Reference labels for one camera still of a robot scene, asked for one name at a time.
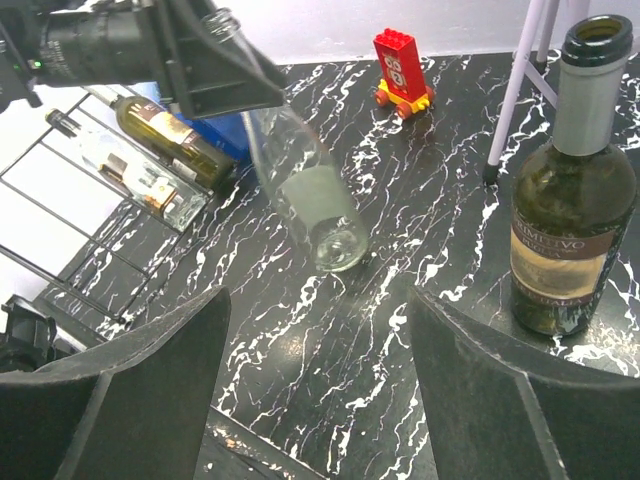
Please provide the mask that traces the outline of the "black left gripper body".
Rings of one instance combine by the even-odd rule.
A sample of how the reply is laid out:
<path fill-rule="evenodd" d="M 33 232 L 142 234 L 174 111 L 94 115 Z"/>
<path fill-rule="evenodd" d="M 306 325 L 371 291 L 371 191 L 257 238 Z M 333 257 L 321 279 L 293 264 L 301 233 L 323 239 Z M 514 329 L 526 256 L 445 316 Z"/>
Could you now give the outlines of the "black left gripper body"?
<path fill-rule="evenodd" d="M 100 1 L 51 13 L 37 47 L 46 85 L 164 83 L 162 1 Z"/>

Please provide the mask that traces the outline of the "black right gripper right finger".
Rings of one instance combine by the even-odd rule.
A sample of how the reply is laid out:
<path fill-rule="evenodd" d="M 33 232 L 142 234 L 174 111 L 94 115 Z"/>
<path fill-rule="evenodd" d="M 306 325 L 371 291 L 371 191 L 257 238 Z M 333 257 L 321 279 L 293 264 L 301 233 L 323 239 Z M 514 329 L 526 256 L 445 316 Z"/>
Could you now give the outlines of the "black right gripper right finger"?
<path fill-rule="evenodd" d="M 439 478 L 638 478 L 638 379 L 551 356 L 415 287 L 407 319 Z"/>

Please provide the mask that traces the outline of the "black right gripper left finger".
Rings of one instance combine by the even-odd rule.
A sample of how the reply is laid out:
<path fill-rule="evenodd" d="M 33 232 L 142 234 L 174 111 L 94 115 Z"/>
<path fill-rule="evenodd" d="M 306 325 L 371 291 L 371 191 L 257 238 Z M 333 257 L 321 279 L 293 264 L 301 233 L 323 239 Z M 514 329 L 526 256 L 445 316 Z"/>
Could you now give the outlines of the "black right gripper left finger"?
<path fill-rule="evenodd" d="M 189 479 L 221 365 L 229 291 L 55 358 L 50 322 L 1 337 L 5 479 Z"/>

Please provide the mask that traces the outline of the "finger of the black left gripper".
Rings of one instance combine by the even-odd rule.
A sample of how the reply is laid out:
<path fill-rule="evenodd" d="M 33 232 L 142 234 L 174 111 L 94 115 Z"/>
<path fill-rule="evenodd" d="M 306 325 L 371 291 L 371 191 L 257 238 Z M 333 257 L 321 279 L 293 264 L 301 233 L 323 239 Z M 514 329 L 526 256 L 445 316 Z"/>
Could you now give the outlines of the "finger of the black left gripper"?
<path fill-rule="evenodd" d="M 227 7 L 211 1 L 156 1 L 154 31 L 164 78 L 160 102 L 188 119 L 281 106 L 286 76 L 242 33 Z"/>

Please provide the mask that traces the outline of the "clear round glass bottle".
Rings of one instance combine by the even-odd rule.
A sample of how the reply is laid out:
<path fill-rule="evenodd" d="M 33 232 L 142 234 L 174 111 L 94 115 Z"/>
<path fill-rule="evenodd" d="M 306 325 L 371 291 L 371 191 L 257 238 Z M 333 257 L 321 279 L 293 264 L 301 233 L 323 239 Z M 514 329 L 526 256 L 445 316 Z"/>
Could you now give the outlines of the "clear round glass bottle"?
<path fill-rule="evenodd" d="M 241 118 L 260 185 L 294 241 L 320 271 L 359 263 L 368 232 L 317 134 L 289 103 L 245 110 Z"/>

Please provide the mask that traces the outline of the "dark red wine bottle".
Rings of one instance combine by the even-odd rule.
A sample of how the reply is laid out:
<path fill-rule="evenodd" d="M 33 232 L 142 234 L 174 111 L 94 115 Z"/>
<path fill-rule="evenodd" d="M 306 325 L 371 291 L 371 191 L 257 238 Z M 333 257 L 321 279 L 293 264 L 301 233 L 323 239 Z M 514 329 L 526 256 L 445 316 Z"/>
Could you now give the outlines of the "dark red wine bottle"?
<path fill-rule="evenodd" d="M 568 30 L 551 141 L 514 180 L 511 310 L 543 335 L 588 326 L 634 213 L 636 175 L 611 142 L 632 44 L 632 22 L 621 15 Z"/>

